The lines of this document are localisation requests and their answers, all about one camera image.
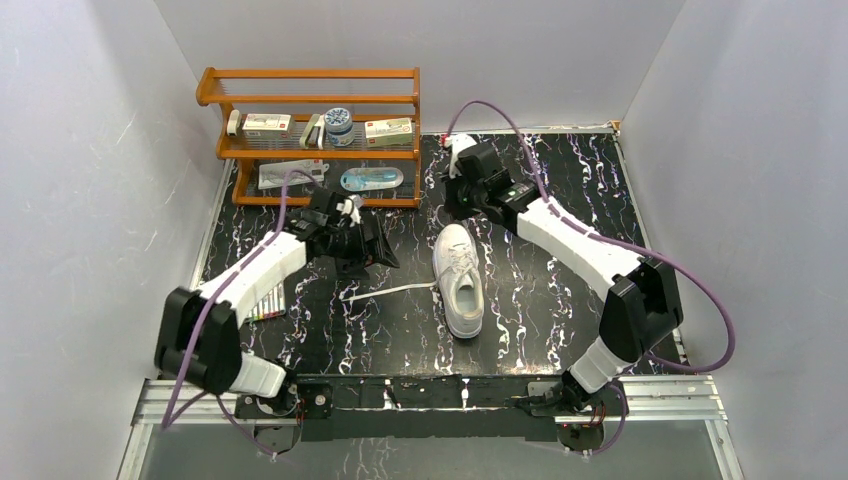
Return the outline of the white shoelace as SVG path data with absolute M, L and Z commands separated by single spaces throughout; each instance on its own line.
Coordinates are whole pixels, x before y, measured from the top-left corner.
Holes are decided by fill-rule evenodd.
M 398 293 L 406 290 L 412 289 L 421 289 L 421 288 L 432 288 L 438 287 L 443 277 L 450 274 L 456 274 L 459 276 L 467 274 L 473 267 L 474 258 L 476 252 L 468 247 L 461 248 L 459 245 L 451 246 L 445 255 L 438 256 L 438 252 L 434 252 L 433 262 L 436 262 L 438 259 L 442 259 L 444 262 L 445 268 L 442 269 L 440 267 L 434 266 L 434 271 L 436 273 L 436 277 L 433 281 L 428 283 L 413 283 L 407 284 L 398 287 L 392 287 L 384 290 L 373 291 L 370 293 L 359 294 L 350 296 L 345 299 L 346 302 L 355 302 L 358 300 L 374 298 L 382 295 L 388 295 L 393 293 Z

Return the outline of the white sneaker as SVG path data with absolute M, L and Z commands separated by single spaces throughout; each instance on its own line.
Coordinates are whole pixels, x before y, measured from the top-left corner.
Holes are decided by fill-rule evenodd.
M 444 306 L 446 324 L 459 339 L 482 330 L 483 282 L 476 243 L 461 224 L 445 226 L 433 247 L 433 269 Z

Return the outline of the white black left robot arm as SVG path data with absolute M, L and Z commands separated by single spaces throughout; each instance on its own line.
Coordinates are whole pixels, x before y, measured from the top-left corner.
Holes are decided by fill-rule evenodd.
M 275 416 L 294 411 L 297 387 L 288 370 L 244 351 L 239 330 L 251 311 L 288 276 L 318 257 L 330 257 L 341 279 L 366 280 L 367 267 L 399 261 L 377 217 L 357 201 L 318 188 L 307 206 L 283 216 L 242 259 L 195 290 L 177 287 L 166 297 L 154 364 L 210 393 L 260 397 Z

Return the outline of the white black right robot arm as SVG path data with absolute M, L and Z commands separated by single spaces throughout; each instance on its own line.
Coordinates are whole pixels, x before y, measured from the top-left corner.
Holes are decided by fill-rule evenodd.
M 638 363 L 683 320 L 674 269 L 631 244 L 595 239 L 594 231 L 545 197 L 532 180 L 516 182 L 494 148 L 459 134 L 444 140 L 450 162 L 441 180 L 455 220 L 483 215 L 560 261 L 603 300 L 599 332 L 587 350 L 546 387 L 529 387 L 516 407 L 590 413 L 603 388 Z

